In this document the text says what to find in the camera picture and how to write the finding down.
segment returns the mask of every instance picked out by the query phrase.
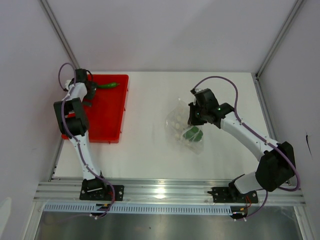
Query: green object in plastic bag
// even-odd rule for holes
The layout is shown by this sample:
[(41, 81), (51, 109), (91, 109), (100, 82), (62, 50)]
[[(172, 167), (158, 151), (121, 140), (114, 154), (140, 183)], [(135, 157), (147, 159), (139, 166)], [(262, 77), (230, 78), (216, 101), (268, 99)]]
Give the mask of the green object in plastic bag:
[(203, 135), (204, 133), (198, 127), (191, 126), (186, 129), (186, 132), (182, 136), (190, 142), (199, 142)]

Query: black mounting plate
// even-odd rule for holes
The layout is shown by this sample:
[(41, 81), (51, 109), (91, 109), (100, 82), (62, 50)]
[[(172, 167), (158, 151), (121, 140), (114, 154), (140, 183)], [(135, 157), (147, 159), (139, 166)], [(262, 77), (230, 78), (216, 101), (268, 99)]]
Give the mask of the black mounting plate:
[(250, 191), (246, 194), (241, 194), (237, 199), (233, 199), (229, 193), (229, 187), (227, 186), (215, 186), (212, 188), (212, 191), (208, 191), (208, 194), (212, 195), (214, 203), (245, 204), (246, 196), (248, 196), (252, 204), (257, 204), (259, 202), (256, 191)]
[[(121, 202), (125, 194), (125, 186), (123, 185), (113, 185), (115, 192), (115, 201)], [(80, 200), (90, 200), (90, 201), (111, 201), (112, 200), (112, 189), (108, 185), (106, 191), (104, 189), (97, 190), (87, 193), (86, 189), (82, 186), (80, 192)]]

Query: green vegetable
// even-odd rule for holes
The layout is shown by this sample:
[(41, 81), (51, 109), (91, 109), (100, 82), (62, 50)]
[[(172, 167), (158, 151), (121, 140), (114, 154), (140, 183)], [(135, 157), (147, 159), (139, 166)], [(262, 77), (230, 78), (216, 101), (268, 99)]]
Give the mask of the green vegetable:
[(115, 88), (115, 87), (118, 86), (118, 85), (120, 85), (120, 83), (111, 82), (111, 83), (104, 84), (104, 85), (98, 85), (97, 88), (98, 88), (98, 89), (113, 89), (113, 88)]
[(199, 142), (203, 135), (204, 133), (198, 127), (192, 126), (185, 134), (183, 134), (183, 137), (190, 142)]

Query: transparent plastic bag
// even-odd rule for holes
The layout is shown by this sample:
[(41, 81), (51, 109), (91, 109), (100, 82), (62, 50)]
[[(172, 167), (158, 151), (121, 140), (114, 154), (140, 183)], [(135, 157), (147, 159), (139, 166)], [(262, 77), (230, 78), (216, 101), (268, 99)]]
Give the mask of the transparent plastic bag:
[(171, 142), (200, 154), (204, 150), (202, 127), (188, 125), (188, 119), (189, 106), (178, 98), (177, 106), (165, 118), (166, 134)]

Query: red tray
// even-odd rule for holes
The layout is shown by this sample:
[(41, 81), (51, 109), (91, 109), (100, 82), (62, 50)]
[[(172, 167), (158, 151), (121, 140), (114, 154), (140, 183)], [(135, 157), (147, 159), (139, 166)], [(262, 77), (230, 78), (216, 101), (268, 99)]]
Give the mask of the red tray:
[(97, 88), (94, 98), (88, 102), (92, 106), (83, 105), (89, 120), (89, 141), (91, 143), (118, 143), (128, 92), (128, 75), (94, 74), (93, 81), (98, 85), (116, 82), (115, 88)]

